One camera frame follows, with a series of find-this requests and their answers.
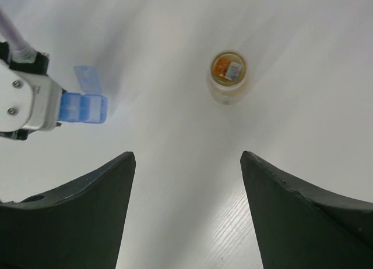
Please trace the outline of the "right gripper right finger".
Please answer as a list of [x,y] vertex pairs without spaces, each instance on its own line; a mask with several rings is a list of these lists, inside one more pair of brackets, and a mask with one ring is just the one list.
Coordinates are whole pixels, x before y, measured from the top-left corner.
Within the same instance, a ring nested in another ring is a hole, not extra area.
[[240,159],[264,268],[371,268],[372,204],[342,196],[268,163]]

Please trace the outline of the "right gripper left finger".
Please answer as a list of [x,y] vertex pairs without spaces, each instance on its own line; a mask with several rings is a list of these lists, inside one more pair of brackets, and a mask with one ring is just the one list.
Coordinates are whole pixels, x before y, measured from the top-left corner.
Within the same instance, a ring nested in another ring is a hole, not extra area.
[[135,168],[125,152],[54,189],[1,203],[1,267],[115,268]]

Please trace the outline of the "blue pill organizer box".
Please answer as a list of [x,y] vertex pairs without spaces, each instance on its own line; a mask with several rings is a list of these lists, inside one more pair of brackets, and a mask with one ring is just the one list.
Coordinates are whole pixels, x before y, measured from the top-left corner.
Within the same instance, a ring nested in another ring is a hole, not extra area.
[[104,123],[108,114],[108,98],[102,95],[96,68],[75,66],[73,70],[82,92],[63,93],[58,120],[69,123]]

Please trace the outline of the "clear pill bottle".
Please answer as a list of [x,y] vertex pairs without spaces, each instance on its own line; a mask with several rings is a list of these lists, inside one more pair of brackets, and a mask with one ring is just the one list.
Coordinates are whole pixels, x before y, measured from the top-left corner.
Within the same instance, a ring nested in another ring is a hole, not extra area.
[[234,105],[244,97],[249,86],[245,58],[237,51],[219,52],[209,65],[207,85],[212,97],[223,105]]

